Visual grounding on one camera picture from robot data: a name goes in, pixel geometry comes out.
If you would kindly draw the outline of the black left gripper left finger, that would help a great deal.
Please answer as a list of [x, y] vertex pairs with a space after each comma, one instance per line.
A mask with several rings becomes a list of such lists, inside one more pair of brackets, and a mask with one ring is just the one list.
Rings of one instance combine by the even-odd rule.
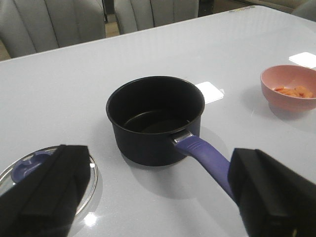
[[0, 235], [67, 236], [89, 180], [88, 147], [60, 145], [0, 197]]

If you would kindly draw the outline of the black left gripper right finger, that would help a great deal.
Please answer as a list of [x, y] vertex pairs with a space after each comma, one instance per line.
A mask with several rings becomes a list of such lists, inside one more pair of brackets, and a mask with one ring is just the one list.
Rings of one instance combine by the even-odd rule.
[[236, 148], [229, 184], [250, 237], [314, 237], [316, 186], [267, 153]]

